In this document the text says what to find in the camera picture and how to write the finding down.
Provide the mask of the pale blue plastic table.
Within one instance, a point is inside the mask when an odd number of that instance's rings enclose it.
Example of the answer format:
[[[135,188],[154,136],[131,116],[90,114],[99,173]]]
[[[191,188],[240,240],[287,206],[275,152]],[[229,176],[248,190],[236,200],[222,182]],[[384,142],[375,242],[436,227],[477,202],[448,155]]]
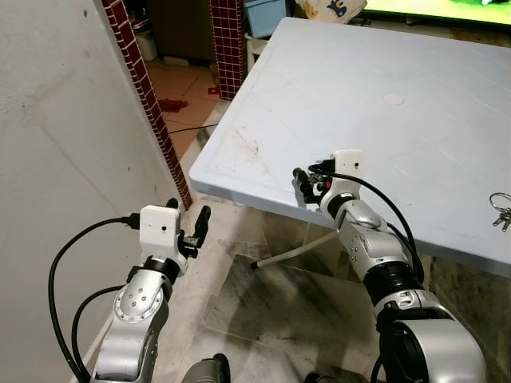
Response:
[[[394,93],[402,105],[386,105]],[[194,190],[330,226],[293,169],[364,151],[364,180],[398,205],[423,255],[511,274],[511,49],[284,18],[188,171]]]

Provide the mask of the white tube table leg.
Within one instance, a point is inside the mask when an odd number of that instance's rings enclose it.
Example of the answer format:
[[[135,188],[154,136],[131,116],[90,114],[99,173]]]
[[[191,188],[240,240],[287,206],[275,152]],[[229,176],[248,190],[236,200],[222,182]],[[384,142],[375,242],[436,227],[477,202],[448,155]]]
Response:
[[[270,258],[256,260],[249,267],[258,270],[271,265],[284,265],[306,271],[329,271],[332,276],[341,252],[339,249],[333,249],[333,243],[336,241],[337,235],[333,232],[321,234],[309,241],[303,239],[303,244],[299,247],[272,255]]]

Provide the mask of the red floor cloth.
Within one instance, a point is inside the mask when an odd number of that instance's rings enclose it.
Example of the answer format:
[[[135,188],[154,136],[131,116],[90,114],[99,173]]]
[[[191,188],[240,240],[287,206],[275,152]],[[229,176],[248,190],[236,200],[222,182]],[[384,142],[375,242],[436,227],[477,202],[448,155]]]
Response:
[[[189,106],[189,102],[186,100],[175,100],[175,99],[157,99],[158,106],[162,113],[179,113],[182,109]]]

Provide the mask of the clear plastic floor sheet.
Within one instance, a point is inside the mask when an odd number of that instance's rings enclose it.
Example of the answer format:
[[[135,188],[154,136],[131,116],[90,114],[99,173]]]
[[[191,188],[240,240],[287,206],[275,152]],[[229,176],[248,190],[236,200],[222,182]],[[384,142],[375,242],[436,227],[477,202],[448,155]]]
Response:
[[[231,263],[202,318],[209,329],[317,357],[378,353],[371,302],[337,240],[265,267],[253,263],[278,254],[269,244],[216,245]]]

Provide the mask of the grey left robot leg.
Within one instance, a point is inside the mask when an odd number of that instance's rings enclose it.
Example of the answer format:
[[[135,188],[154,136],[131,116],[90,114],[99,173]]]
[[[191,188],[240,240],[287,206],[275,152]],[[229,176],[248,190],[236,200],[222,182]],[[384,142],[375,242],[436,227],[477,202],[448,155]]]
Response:
[[[231,383],[228,358],[217,353],[191,365],[180,383]]]

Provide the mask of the grey robot leg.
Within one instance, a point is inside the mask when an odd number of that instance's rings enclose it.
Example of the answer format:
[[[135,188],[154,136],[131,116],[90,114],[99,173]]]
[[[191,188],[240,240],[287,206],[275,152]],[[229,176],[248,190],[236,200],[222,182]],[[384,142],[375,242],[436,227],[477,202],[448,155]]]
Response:
[[[217,353],[191,365],[180,383],[231,383],[228,358]]]
[[[344,383],[344,382],[343,380],[340,380],[339,378],[333,376],[311,372],[304,377],[303,383]]]

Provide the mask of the red tiled pillar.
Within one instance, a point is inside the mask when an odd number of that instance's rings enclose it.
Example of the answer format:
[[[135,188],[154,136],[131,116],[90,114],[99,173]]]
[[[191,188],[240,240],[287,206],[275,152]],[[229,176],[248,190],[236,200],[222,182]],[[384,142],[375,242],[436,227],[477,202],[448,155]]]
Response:
[[[244,0],[209,0],[220,99],[233,100],[246,76]]]

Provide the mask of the white plastic container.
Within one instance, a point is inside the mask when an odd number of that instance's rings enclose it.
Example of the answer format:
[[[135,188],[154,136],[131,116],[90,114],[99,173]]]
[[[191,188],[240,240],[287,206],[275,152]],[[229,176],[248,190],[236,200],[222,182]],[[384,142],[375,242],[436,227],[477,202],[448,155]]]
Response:
[[[134,35],[144,61],[155,61],[158,57],[160,57],[156,46],[156,37],[153,35],[153,30],[134,30]]]

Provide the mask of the blue plastic box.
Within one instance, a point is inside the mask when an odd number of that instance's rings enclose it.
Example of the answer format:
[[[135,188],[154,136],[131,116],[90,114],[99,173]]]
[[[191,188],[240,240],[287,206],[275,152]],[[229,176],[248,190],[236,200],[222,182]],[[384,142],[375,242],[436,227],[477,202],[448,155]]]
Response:
[[[244,0],[244,12],[255,39],[270,37],[288,16],[287,0]]]

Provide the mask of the dark wooden cabinet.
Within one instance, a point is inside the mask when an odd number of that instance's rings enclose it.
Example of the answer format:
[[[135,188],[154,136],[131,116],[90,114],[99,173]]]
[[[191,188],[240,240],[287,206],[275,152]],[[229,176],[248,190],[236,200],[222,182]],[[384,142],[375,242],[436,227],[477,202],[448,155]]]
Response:
[[[161,54],[215,61],[209,0],[145,0],[145,5]]]

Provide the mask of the cream printed bag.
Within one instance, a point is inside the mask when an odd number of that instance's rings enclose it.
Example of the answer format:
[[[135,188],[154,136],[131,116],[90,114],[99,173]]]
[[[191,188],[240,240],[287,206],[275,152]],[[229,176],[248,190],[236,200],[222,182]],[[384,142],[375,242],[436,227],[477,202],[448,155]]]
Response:
[[[310,21],[348,23],[365,10],[367,0],[295,0]]]

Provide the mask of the grey right robot leg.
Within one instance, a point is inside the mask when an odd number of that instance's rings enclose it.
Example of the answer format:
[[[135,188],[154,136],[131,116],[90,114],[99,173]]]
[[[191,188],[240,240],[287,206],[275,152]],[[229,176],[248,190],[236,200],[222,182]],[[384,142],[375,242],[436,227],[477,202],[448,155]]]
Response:
[[[303,383],[344,383],[344,382],[343,380],[340,380],[339,378],[333,376],[311,372],[304,377]]]

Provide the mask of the bright green screen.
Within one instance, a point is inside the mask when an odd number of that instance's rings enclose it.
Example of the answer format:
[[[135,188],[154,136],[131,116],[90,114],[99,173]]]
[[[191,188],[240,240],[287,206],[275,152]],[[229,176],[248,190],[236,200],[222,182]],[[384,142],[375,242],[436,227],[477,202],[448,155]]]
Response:
[[[511,25],[510,0],[367,0],[365,11]]]

